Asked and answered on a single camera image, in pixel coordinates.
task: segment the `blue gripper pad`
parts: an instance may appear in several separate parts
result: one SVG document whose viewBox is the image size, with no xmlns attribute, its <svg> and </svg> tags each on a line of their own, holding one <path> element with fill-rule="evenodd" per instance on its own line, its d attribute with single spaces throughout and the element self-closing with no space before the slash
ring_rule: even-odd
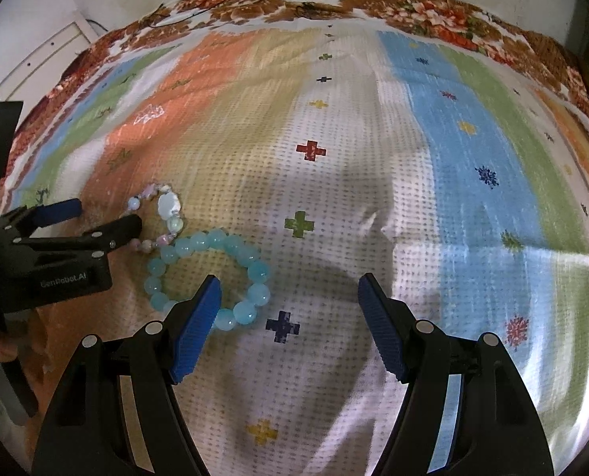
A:
<svg viewBox="0 0 589 476">
<path fill-rule="evenodd" d="M 392 319 L 385 310 L 389 300 L 372 283 L 363 276 L 359 280 L 359 305 L 365 315 L 374 343 L 383 359 L 385 368 L 396 376 L 398 381 L 405 382 L 409 369 L 402 358 L 402 341 Z"/>
<path fill-rule="evenodd" d="M 48 227 L 81 216 L 82 213 L 81 201 L 78 198 L 71 198 L 62 202 L 37 206 L 32 219 L 36 227 Z"/>
<path fill-rule="evenodd" d="M 202 352 L 206 337 L 211 331 L 215 315 L 221 305 L 219 279 L 212 277 L 207 288 L 200 288 L 195 298 L 198 299 L 198 302 L 195 304 L 194 311 L 175 340 L 175 356 L 169 371 L 173 384 L 178 384 L 184 376 L 193 372 L 195 364 L 197 364 L 197 359 Z"/>
</svg>

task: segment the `navy cross pattern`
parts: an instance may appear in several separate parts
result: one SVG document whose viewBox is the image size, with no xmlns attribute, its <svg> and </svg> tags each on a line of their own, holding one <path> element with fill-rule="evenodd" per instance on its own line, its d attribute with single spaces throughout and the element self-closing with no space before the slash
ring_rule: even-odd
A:
<svg viewBox="0 0 589 476">
<path fill-rule="evenodd" d="M 275 342 L 286 343 L 289 334 L 299 334 L 301 324 L 290 323 L 290 313 L 287 311 L 279 312 L 279 319 L 268 319 L 266 321 L 266 331 L 275 332 Z"/>
</svg>

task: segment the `colorful striped fabric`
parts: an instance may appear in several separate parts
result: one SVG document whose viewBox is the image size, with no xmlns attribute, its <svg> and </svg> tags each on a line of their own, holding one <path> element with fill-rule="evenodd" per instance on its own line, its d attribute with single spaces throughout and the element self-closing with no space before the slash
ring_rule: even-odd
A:
<svg viewBox="0 0 589 476">
<path fill-rule="evenodd" d="M 211 474 L 372 471 L 404 388 L 357 305 L 368 271 L 448 334 L 502 338 L 562 470 L 589 438 L 587 125 L 481 53 L 374 19 L 251 25 L 105 63 L 16 158 L 2 211 L 79 197 L 85 216 L 61 231 L 79 233 L 168 182 L 183 234 L 220 226 L 262 250 L 271 302 L 252 326 L 212 333 L 176 388 Z M 154 208 L 143 236 L 162 232 Z M 81 337 L 160 317 L 145 265 L 116 252 L 111 291 L 43 312 L 55 367 L 43 409 Z M 189 297 L 208 273 L 232 307 L 245 274 L 216 253 L 171 267 L 165 290 Z M 277 342 L 264 321 L 286 314 L 298 334 Z M 448 456 L 458 384 L 432 468 Z"/>
</svg>

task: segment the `red cross pattern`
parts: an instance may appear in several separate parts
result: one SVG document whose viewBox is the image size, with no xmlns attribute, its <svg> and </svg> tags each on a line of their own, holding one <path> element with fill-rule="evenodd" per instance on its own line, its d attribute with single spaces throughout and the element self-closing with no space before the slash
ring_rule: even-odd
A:
<svg viewBox="0 0 589 476">
<path fill-rule="evenodd" d="M 298 144 L 296 146 L 297 152 L 305 152 L 306 161 L 316 161 L 318 155 L 325 155 L 325 148 L 317 148 L 319 143 L 308 140 L 307 144 Z"/>
</svg>

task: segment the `floral blanket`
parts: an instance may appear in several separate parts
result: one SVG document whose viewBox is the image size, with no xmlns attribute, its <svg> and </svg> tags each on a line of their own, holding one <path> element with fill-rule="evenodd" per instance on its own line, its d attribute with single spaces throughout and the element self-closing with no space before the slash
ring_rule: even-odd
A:
<svg viewBox="0 0 589 476">
<path fill-rule="evenodd" d="M 178 0 L 101 38 L 33 110 L 0 210 L 79 197 L 60 233 L 80 233 L 165 182 L 182 235 L 222 227 L 261 249 L 270 303 L 213 332 L 176 387 L 213 475 L 371 473 L 404 388 L 357 305 L 369 271 L 448 334 L 502 338 L 559 472 L 589 438 L 589 99 L 540 41 L 457 0 Z M 143 238 L 163 230 L 154 208 Z M 111 291 L 41 311 L 42 411 L 83 336 L 161 316 L 146 256 L 111 257 Z M 208 273 L 223 307 L 246 291 L 209 252 L 173 265 L 165 292 Z"/>
</svg>

